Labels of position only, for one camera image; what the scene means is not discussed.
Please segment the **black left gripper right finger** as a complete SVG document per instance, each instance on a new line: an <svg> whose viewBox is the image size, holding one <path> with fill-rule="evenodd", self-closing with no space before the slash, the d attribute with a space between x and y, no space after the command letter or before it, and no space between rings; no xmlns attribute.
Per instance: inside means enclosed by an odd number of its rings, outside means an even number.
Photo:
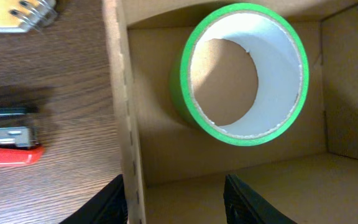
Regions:
<svg viewBox="0 0 358 224"><path fill-rule="evenodd" d="M223 197L228 224L295 224L237 175L225 176Z"/></svg>

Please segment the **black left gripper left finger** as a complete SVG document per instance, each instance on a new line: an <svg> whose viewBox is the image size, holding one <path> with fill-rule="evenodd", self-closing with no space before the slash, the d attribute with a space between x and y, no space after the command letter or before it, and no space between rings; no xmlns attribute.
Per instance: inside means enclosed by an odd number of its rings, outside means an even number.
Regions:
<svg viewBox="0 0 358 224"><path fill-rule="evenodd" d="M60 224L126 224L127 222L124 179L123 175L119 174Z"/></svg>

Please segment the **cardboard box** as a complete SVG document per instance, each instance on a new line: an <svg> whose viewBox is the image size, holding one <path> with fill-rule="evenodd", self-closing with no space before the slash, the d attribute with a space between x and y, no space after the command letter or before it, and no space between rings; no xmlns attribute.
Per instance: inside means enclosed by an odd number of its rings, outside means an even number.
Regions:
<svg viewBox="0 0 358 224"><path fill-rule="evenodd" d="M281 15L308 58L300 114L257 146L226 144L189 123L170 91L194 28L235 3ZM295 223L358 223L358 1L103 1L102 9L131 223L227 223L228 174ZM258 87L250 54L224 39L196 48L190 81L218 126L244 116Z"/></svg>

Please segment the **green tape roll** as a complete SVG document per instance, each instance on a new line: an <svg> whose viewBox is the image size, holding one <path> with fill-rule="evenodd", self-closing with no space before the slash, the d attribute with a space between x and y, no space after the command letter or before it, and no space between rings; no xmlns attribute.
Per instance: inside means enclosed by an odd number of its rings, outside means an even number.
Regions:
<svg viewBox="0 0 358 224"><path fill-rule="evenodd" d="M195 99L190 81L194 51L212 39L230 40L250 54L258 87L248 112L218 126ZM303 43L291 24L273 10L252 3L235 3L206 16L190 34L170 77L173 104L189 123L234 146L257 146L283 134L306 101L310 79Z"/></svg>

